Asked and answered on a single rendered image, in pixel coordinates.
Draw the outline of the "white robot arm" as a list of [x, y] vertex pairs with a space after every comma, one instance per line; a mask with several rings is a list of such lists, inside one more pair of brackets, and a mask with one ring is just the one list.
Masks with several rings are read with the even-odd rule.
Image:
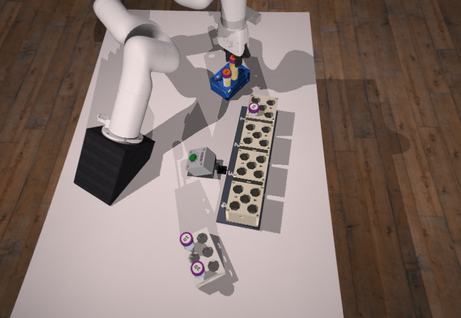
[[[246, 0], [220, 0], [221, 23], [239, 29], [247, 21], [257, 25], [259, 12]], [[94, 12], [114, 39], [124, 46], [122, 74], [111, 116], [98, 114], [101, 132], [122, 144], [139, 144], [144, 116], [152, 92], [151, 72], [172, 73], [180, 65], [174, 42], [154, 21], [133, 15], [121, 0], [95, 0]]]

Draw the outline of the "blue tube rack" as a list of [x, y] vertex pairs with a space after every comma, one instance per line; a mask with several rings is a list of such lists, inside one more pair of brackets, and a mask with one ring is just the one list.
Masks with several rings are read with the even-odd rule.
[[[210, 85], [212, 91], [216, 92], [222, 98], [229, 101], [245, 84], [249, 82], [250, 77], [250, 69], [246, 68], [243, 65], [238, 66], [238, 79], [231, 80], [231, 85], [229, 87], [223, 86], [223, 79], [222, 79], [222, 70], [225, 68], [229, 68], [229, 63], [226, 64], [219, 72], [217, 72], [213, 77], [210, 78]], [[219, 76], [216, 80], [215, 77]], [[228, 90], [231, 91], [228, 93]]]

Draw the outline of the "beige bucket adapter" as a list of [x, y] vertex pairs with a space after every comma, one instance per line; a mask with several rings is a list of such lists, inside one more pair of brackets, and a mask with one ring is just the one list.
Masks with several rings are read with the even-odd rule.
[[226, 207], [226, 221], [258, 227], [264, 186], [233, 181]]
[[275, 124], [278, 97], [251, 94], [248, 108], [250, 103], [257, 103], [259, 105], [259, 111], [257, 115], [251, 116], [249, 114], [249, 109], [247, 109], [246, 120]]
[[240, 149], [270, 153], [274, 124], [245, 120]]
[[269, 153], [239, 149], [233, 181], [265, 185]]

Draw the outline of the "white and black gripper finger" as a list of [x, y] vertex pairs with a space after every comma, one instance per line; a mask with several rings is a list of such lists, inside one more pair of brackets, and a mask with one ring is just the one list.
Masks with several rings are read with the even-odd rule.
[[245, 50], [243, 52], [243, 54], [241, 56], [236, 56], [235, 58], [235, 67], [237, 68], [239, 65], [242, 64], [242, 59], [243, 58], [249, 58], [251, 55], [250, 55], [250, 52], [249, 52], [249, 49], [247, 47], [247, 45], [245, 44]]
[[229, 62], [229, 56], [232, 54], [228, 50], [224, 49], [224, 52], [226, 53], [226, 62]]

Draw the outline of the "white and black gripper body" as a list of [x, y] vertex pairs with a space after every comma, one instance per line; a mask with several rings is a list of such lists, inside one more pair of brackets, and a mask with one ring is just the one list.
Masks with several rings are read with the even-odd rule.
[[236, 56], [241, 56], [245, 50], [245, 44], [249, 48], [248, 25], [239, 29], [228, 29], [221, 23], [218, 23], [218, 44]]

